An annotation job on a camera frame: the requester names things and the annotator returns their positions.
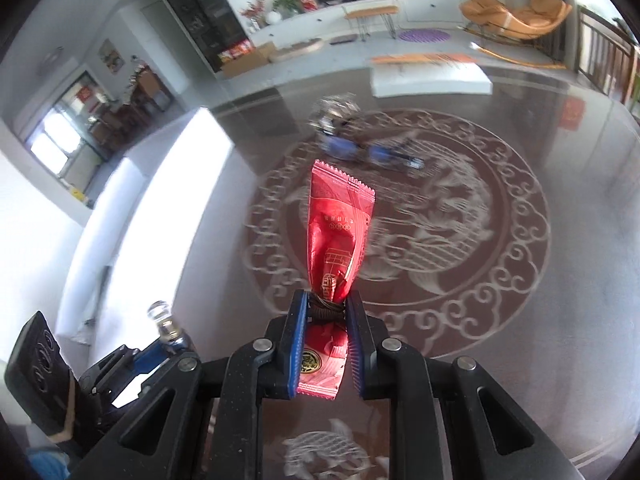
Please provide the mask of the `orange lounge chair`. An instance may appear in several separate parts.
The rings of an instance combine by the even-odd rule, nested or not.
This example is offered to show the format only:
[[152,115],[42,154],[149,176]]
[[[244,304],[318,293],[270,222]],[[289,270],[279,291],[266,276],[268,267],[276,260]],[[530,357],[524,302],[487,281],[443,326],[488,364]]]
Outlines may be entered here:
[[522,44],[547,36],[558,29],[573,6],[564,0],[529,0],[511,9],[499,0],[466,0],[459,10],[468,21],[466,32],[474,32],[484,46],[486,40]]

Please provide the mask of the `white board on table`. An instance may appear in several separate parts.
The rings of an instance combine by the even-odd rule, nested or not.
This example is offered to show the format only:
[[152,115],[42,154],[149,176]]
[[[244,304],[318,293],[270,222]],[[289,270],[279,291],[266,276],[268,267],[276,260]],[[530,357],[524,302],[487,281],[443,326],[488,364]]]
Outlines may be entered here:
[[377,98],[492,93],[492,82],[476,59],[459,53],[376,56],[371,58],[370,81]]

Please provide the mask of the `wooden dining chair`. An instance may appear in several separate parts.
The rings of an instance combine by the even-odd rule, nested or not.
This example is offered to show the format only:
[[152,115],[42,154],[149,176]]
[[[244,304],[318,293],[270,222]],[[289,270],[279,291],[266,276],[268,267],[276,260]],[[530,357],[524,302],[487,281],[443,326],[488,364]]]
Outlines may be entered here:
[[639,47],[623,29],[580,6],[577,73],[625,106],[638,96]]

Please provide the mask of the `dark display cabinet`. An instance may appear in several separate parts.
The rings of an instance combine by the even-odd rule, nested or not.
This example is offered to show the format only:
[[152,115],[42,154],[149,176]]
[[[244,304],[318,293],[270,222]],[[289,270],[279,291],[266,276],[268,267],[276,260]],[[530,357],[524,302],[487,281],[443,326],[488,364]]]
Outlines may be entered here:
[[209,67],[220,72],[224,52],[247,40],[228,0],[166,0]]

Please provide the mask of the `red snack packet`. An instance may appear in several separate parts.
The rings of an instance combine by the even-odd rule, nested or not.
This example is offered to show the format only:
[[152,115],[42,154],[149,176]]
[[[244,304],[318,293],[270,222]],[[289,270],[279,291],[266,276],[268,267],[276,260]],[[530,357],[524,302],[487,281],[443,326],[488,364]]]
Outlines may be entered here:
[[346,298],[366,255],[375,190],[317,159],[310,173],[310,295],[297,391],[333,400],[347,362]]

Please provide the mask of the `white tv cabinet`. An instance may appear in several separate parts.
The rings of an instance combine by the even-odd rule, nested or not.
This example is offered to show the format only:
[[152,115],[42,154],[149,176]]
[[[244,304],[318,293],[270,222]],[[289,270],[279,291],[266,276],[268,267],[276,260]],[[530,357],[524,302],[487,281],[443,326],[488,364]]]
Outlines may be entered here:
[[387,32],[395,38],[405,29],[456,28],[464,23],[460,3],[461,0],[361,0],[336,4],[284,18],[251,32],[248,39],[255,46],[272,42],[283,48],[309,39],[329,40],[347,34],[368,38],[372,32]]

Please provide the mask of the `rhinestone bow hair clip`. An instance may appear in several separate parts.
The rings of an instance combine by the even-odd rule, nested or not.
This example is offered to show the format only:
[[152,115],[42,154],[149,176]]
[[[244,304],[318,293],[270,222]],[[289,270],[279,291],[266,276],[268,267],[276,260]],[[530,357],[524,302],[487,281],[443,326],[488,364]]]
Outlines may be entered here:
[[318,133],[335,136],[346,122],[357,117],[359,113],[360,107],[352,93],[336,94],[325,96],[315,102],[308,122]]

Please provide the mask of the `red flowers in white vase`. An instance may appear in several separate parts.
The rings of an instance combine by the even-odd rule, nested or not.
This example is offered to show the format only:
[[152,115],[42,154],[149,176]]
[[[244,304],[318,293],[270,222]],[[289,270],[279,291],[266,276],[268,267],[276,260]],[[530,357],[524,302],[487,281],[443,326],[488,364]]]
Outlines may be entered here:
[[245,8],[240,11],[240,14],[248,21],[252,32],[257,32],[267,26],[272,26],[282,21],[282,15],[278,11],[267,10],[266,0],[250,1]]

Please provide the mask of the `leafy plant beside flowers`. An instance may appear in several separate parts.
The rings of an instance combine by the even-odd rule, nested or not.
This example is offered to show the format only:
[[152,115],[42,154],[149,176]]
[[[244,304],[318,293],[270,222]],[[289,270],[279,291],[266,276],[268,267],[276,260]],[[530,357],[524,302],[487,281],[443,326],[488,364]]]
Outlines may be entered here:
[[273,0],[272,8],[284,16],[304,14],[302,0]]

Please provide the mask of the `small wooden bench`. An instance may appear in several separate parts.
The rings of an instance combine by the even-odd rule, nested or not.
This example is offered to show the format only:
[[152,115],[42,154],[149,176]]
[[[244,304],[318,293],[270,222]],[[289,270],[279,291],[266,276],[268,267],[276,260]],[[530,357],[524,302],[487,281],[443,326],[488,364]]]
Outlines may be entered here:
[[358,37],[362,42],[366,42],[371,36],[369,23],[375,18],[380,18],[386,27],[390,38],[396,39],[397,32],[394,17],[399,13],[400,7],[396,4],[390,6],[374,6],[373,8],[363,8],[347,11],[345,18],[347,21],[355,22],[358,30]]

